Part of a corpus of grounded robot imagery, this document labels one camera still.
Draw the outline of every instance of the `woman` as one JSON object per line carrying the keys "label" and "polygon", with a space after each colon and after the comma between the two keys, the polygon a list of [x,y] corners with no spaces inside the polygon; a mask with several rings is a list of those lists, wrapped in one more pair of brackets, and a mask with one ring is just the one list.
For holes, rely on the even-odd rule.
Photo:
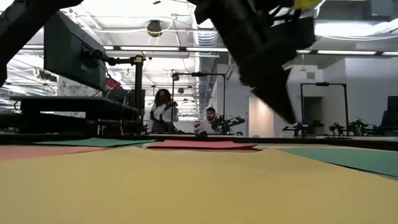
{"label": "woman", "polygon": [[172,123],[178,121],[178,109],[172,102],[172,96],[166,89],[159,90],[155,95],[155,103],[150,109],[148,128],[150,133],[174,133],[175,127]]}

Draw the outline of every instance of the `black hair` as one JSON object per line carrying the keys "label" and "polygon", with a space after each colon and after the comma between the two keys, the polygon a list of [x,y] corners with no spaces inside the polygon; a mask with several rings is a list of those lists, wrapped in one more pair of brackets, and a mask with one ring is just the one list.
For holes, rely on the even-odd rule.
{"label": "black hair", "polygon": [[206,112],[214,112],[216,113],[216,110],[212,107],[207,108]]}
{"label": "black hair", "polygon": [[170,103],[171,101],[172,101],[172,95],[166,89],[160,89],[155,95],[155,104],[157,106]]}

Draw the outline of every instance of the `yellow tabletop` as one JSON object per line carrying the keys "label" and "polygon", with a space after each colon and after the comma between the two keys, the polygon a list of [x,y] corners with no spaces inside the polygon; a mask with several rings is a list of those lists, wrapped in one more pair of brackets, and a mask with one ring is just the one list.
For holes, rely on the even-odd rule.
{"label": "yellow tabletop", "polygon": [[0,223],[398,223],[398,182],[277,149],[0,162]]}

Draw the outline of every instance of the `red paper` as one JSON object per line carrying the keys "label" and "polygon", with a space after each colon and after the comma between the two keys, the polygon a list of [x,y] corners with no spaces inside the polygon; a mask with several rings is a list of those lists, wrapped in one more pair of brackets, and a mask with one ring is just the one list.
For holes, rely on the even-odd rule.
{"label": "red paper", "polygon": [[0,146],[0,161],[92,152],[102,149],[101,147],[69,146]]}
{"label": "red paper", "polygon": [[166,140],[164,142],[157,142],[152,144],[151,148],[174,148],[174,149],[253,149],[255,144],[238,144],[233,141],[220,141],[220,142],[209,142],[209,141],[174,141]]}

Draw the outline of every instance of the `white shirt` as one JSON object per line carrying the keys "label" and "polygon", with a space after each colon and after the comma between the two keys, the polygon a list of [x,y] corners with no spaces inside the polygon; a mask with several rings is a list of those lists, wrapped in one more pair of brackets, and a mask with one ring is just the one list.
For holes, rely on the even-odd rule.
{"label": "white shirt", "polygon": [[207,134],[219,134],[211,127],[211,121],[207,120],[207,118],[200,121],[199,127],[195,128],[196,133],[201,133],[204,131],[206,131]]}
{"label": "white shirt", "polygon": [[[163,116],[162,116],[163,120],[164,120],[165,122],[172,122],[172,109],[169,108],[169,109],[167,109],[166,111],[164,111],[164,108],[165,108],[165,107],[166,107],[166,104],[162,104],[162,105],[160,105],[160,106],[158,106],[158,107],[156,108],[156,105],[154,104],[154,105],[152,106],[152,108],[150,109],[150,111],[153,111],[153,112],[154,112],[154,117],[155,117],[155,119],[160,120],[160,115],[163,113]],[[149,120],[148,120],[148,122],[147,122],[147,124],[148,124],[148,130],[149,130],[149,132],[151,132],[151,131],[152,131],[152,126],[153,126],[154,121],[150,119],[150,113],[148,114],[148,118],[149,118]],[[177,122],[177,121],[178,121],[178,109],[177,109],[177,108],[174,108],[173,122]]]}

